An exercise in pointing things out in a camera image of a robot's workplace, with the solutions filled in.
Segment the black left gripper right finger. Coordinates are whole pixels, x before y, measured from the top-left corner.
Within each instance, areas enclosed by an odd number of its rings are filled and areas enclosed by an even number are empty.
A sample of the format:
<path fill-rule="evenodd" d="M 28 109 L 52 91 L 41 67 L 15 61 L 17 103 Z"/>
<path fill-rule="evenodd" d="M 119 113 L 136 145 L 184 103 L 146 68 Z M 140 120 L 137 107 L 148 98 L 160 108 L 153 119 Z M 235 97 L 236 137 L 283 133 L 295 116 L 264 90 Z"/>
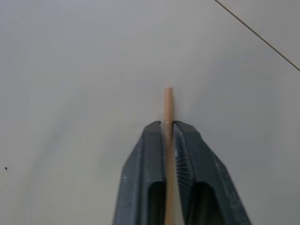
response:
<path fill-rule="evenodd" d="M 173 133 L 184 225 L 251 225 L 226 166 L 196 128 L 177 120 Z"/>

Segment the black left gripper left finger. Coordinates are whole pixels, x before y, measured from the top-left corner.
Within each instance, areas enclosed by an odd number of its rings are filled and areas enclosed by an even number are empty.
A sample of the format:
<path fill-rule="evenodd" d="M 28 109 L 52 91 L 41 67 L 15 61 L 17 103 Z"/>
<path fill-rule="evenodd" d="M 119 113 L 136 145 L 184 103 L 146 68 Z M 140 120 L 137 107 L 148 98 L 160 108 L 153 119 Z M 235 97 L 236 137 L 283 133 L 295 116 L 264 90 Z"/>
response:
<path fill-rule="evenodd" d="M 163 144 L 160 121 L 143 129 L 122 167 L 112 225 L 164 225 Z"/>

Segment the wooden chopstick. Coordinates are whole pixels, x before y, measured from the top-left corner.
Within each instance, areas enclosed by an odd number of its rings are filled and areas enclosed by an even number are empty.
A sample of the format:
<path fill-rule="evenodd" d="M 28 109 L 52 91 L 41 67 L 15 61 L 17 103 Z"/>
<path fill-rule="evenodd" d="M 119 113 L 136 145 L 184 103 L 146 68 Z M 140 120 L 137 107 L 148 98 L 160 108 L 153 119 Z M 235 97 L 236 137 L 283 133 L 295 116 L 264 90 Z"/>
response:
<path fill-rule="evenodd" d="M 165 225 L 174 225 L 173 88 L 165 88 Z"/>

